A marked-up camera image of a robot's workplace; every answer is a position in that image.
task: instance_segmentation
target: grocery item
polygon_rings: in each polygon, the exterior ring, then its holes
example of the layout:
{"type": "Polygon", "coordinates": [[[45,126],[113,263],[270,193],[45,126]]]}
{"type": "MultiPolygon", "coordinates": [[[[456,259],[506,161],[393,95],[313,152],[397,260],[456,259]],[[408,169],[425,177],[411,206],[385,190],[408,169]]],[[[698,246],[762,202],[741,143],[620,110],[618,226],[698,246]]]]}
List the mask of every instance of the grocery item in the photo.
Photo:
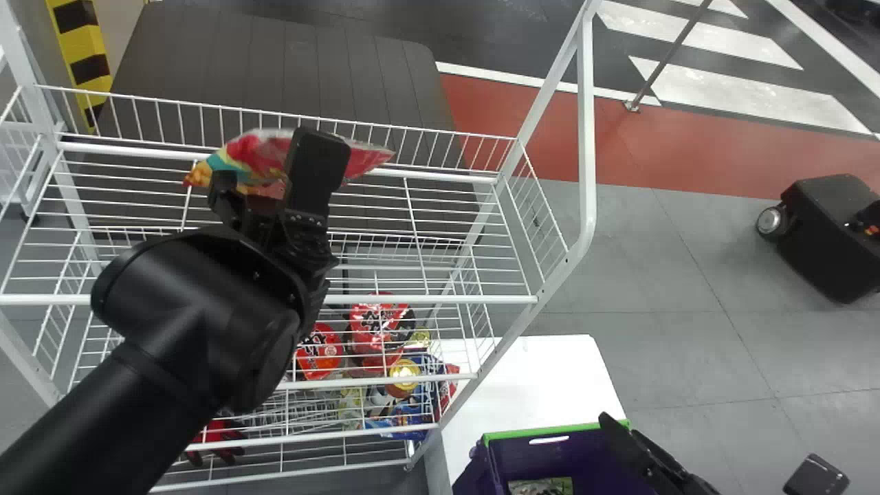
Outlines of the grocery item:
{"type": "Polygon", "coordinates": [[[343,430],[360,430],[363,425],[363,388],[349,387],[340,391],[336,413],[343,430]]]}
{"type": "Polygon", "coordinates": [[[549,477],[530,481],[509,481],[510,495],[574,495],[570,477],[549,477]]]}
{"type": "Polygon", "coordinates": [[[415,330],[415,313],[408,304],[355,304],[348,314],[351,350],[381,354],[402,348],[415,330]]]}
{"type": "MultiPolygon", "coordinates": [[[[192,443],[244,440],[247,438],[247,435],[243,433],[244,428],[244,425],[231,419],[211,419],[205,425],[204,430],[195,435],[192,443]]],[[[242,447],[212,448],[211,453],[223,459],[227,466],[231,466],[235,464],[235,456],[244,455],[245,449],[242,447]]],[[[198,450],[186,451],[183,453],[183,457],[196,468],[204,465],[202,454],[198,450]]]]}
{"type": "MultiPolygon", "coordinates": [[[[422,374],[422,369],[412,359],[398,359],[394,366],[388,370],[388,376],[393,378],[417,377],[422,374]]],[[[415,387],[418,385],[415,381],[406,381],[402,383],[388,383],[385,390],[389,395],[398,399],[406,399],[413,394],[415,387]]]]}
{"type": "Polygon", "coordinates": [[[407,346],[409,347],[428,347],[431,343],[431,334],[428,329],[424,327],[419,327],[413,332],[413,335],[409,337],[407,341],[407,346]]]}
{"type": "MultiPolygon", "coordinates": [[[[183,180],[185,186],[206,188],[215,170],[233,170],[238,176],[238,192],[244,195],[284,196],[284,160],[294,129],[251,129],[224,144],[197,163],[183,180]]],[[[345,180],[351,181],[382,165],[392,156],[383,146],[339,136],[351,148],[345,180]]]]}
{"type": "MultiPolygon", "coordinates": [[[[392,408],[389,417],[383,417],[380,419],[364,419],[363,424],[364,428],[366,428],[367,430],[381,430],[382,428],[388,428],[390,426],[424,425],[425,423],[429,422],[430,417],[425,417],[424,413],[422,412],[422,408],[412,406],[407,403],[400,403],[392,408]]],[[[385,437],[387,439],[422,441],[425,440],[425,438],[428,436],[428,432],[425,430],[394,433],[380,432],[379,436],[385,437]]]]}
{"type": "Polygon", "coordinates": [[[306,380],[323,380],[339,370],[342,363],[342,339],[325,323],[314,329],[294,353],[297,371],[306,380]]]}
{"type": "Polygon", "coordinates": [[[403,348],[389,350],[385,353],[385,359],[381,352],[376,354],[361,356],[355,354],[351,349],[351,343],[346,342],[346,353],[348,354],[348,376],[352,378],[373,378],[385,376],[385,369],[390,369],[394,363],[403,355],[403,348]]]}
{"type": "MultiPolygon", "coordinates": [[[[423,374],[458,374],[461,371],[458,365],[444,363],[433,355],[428,354],[424,349],[408,352],[405,358],[416,363],[421,368],[423,374]]],[[[423,381],[413,390],[413,396],[417,397],[423,404],[429,403],[433,411],[434,420],[439,421],[440,416],[449,407],[449,403],[455,395],[457,388],[456,382],[452,380],[423,381]]]]}

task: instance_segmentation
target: black suitcase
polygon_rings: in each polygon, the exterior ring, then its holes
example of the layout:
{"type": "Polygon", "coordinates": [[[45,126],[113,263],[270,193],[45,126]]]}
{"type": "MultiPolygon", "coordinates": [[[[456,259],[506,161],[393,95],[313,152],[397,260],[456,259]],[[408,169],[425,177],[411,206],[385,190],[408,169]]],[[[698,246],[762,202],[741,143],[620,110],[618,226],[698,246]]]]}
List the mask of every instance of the black suitcase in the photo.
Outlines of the black suitcase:
{"type": "Polygon", "coordinates": [[[839,174],[797,181],[781,199],[755,226],[792,268],[840,303],[880,289],[880,233],[853,224],[880,196],[858,177],[839,174]]]}

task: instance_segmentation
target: caution stripe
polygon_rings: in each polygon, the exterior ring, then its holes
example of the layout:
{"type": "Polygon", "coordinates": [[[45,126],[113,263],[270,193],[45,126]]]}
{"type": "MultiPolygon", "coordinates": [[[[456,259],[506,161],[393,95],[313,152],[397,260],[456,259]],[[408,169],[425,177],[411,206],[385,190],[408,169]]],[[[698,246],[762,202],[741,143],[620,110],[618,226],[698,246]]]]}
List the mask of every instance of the caution stripe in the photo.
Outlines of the caution stripe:
{"type": "MultiPolygon", "coordinates": [[[[95,5],[91,0],[46,0],[46,6],[70,82],[78,89],[109,92],[113,77],[95,5]]],[[[83,118],[93,129],[94,118],[100,115],[106,97],[78,94],[76,100],[83,118]]]]}

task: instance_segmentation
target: green rim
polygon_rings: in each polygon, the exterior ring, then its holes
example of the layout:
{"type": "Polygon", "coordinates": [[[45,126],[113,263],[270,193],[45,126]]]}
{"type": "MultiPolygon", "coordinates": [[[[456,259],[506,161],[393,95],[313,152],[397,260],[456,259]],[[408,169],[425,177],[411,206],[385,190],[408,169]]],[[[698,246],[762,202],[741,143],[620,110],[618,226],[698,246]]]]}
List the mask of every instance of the green rim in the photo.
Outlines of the green rim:
{"type": "MultiPolygon", "coordinates": [[[[621,419],[620,424],[629,428],[629,420],[621,419]]],[[[549,426],[547,428],[532,428],[530,430],[508,430],[507,432],[491,432],[483,435],[483,445],[488,447],[492,440],[521,439],[523,437],[543,437],[545,435],[560,435],[571,432],[586,432],[597,430],[599,423],[583,423],[581,425],[549,426]]]]}

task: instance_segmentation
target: purple crate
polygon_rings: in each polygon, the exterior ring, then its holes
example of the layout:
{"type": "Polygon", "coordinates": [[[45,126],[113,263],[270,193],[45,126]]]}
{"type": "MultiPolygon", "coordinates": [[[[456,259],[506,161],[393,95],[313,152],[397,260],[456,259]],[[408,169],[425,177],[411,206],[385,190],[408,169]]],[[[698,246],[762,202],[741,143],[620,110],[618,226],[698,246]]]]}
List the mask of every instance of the purple crate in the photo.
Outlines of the purple crate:
{"type": "Polygon", "coordinates": [[[509,481],[570,477],[576,495],[654,495],[645,482],[613,457],[598,424],[578,428],[537,430],[533,434],[525,430],[507,438],[490,435],[488,441],[480,439],[471,449],[471,461],[452,485],[452,493],[509,495],[509,481]],[[564,441],[529,443],[565,435],[568,439],[564,441]]]}

